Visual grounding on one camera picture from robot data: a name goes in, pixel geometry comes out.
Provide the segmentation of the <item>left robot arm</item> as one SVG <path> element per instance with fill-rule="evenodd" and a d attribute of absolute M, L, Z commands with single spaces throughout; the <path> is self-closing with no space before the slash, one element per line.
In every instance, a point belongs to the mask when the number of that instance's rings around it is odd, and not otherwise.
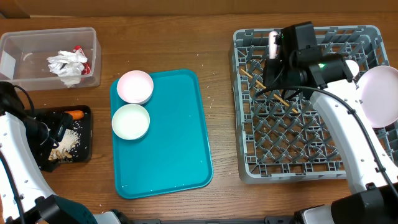
<path fill-rule="evenodd" d="M 117 210 L 92 214 L 84 205 L 60 197 L 40 169 L 53 169 L 52 149 L 73 127 L 68 113 L 35 116 L 26 111 L 19 86 L 1 82 L 1 202 L 5 223 L 128 223 Z"/>

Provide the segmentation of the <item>wooden skewer stick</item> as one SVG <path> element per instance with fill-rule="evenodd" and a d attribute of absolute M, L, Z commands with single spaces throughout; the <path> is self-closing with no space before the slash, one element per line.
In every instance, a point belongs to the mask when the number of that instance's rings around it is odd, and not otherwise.
<path fill-rule="evenodd" d="M 260 87 L 262 87 L 263 89 L 266 89 L 267 87 L 264 86 L 259 80 L 256 80 L 251 74 L 249 74 L 247 71 L 243 70 L 242 68 L 240 68 L 240 71 L 242 71 L 246 76 L 248 76 L 249 78 L 251 78 L 252 80 L 254 80 Z M 279 95 L 273 94 L 274 98 L 276 98 L 277 100 L 279 100 L 283 105 L 285 105 L 286 107 L 289 107 L 290 104 L 288 104 L 285 100 L 283 100 Z M 298 114 L 299 112 L 296 109 L 292 109 L 292 111 L 296 114 Z"/>

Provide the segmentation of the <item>orange carrot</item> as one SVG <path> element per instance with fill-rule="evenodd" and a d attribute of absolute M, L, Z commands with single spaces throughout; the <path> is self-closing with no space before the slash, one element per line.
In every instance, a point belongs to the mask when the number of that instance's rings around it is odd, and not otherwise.
<path fill-rule="evenodd" d="M 84 112 L 81 110 L 72 110 L 72 111 L 66 111 L 67 114 L 71 115 L 73 120 L 80 120 L 84 118 Z"/>

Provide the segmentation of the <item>pink round plate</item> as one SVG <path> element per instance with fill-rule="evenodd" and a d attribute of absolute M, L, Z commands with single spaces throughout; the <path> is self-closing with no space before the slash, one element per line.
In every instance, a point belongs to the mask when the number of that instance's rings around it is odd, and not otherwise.
<path fill-rule="evenodd" d="M 397 69 L 377 66 L 359 81 L 361 107 L 373 128 L 383 128 L 397 121 Z"/>

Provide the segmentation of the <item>white plastic fork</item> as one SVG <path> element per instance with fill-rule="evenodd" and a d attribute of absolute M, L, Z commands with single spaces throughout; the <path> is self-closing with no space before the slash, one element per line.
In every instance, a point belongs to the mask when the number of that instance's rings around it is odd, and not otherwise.
<path fill-rule="evenodd" d="M 269 58 L 275 59 L 277 55 L 277 39 L 278 33 L 276 31 L 272 31 L 269 33 Z"/>

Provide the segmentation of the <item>pale green bowl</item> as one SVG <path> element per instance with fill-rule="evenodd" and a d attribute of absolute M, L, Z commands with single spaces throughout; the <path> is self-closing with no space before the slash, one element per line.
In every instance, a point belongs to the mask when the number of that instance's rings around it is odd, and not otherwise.
<path fill-rule="evenodd" d="M 135 140 L 143 137 L 149 130 L 150 116 L 143 106 L 127 104 L 115 112 L 111 125 L 117 137 Z"/>

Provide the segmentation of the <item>pink bowl with food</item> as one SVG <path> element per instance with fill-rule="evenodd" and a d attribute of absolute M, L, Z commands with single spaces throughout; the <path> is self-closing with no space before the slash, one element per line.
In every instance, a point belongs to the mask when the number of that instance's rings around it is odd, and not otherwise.
<path fill-rule="evenodd" d="M 154 82 L 148 73 L 132 70 L 118 80 L 116 89 L 119 97 L 126 103 L 143 105 L 152 96 Z"/>

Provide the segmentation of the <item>white napkin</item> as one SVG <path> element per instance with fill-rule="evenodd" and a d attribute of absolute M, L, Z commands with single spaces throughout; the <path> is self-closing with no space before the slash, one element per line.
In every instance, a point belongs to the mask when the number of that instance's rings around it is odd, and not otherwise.
<path fill-rule="evenodd" d="M 81 52 L 59 51 L 58 55 L 48 57 L 48 67 L 50 72 L 60 77 L 60 80 L 70 88 L 79 84 L 82 71 L 85 69 L 84 63 L 88 61 L 87 57 Z"/>

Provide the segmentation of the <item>red foil wrapper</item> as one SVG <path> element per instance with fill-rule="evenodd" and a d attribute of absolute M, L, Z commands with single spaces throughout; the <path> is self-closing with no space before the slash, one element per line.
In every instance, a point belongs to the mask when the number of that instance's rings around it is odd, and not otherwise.
<path fill-rule="evenodd" d="M 84 51 L 83 51 L 83 49 L 81 48 L 81 46 L 80 45 L 76 45 L 75 47 L 74 47 L 74 49 L 73 49 L 73 52 L 74 53 L 81 53 L 82 54 L 82 56 L 85 56 L 85 53 L 84 53 Z M 88 63 L 88 61 L 86 61 L 85 63 L 83 63 L 83 66 L 84 66 L 84 69 L 82 70 L 82 72 L 81 72 L 81 74 L 82 75 L 88 75 L 88 74 L 90 74 L 91 73 L 91 67 L 90 67 L 90 64 Z"/>

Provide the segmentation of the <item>white paper cup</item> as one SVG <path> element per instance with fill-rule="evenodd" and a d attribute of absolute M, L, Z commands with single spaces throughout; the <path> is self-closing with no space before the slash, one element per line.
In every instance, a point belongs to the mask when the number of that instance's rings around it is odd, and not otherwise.
<path fill-rule="evenodd" d="M 351 71 L 353 77 L 355 78 L 359 74 L 359 65 L 354 60 L 345 60 L 349 70 Z"/>

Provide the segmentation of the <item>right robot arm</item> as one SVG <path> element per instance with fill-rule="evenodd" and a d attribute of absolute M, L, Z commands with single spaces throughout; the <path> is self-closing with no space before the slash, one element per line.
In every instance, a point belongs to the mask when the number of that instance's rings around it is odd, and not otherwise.
<path fill-rule="evenodd" d="M 397 121 L 397 70 L 377 66 L 363 75 L 340 54 L 317 46 L 269 49 L 267 91 L 301 90 L 326 123 L 343 160 L 351 195 L 297 212 L 294 223 L 396 223 L 397 166 L 375 129 Z"/>

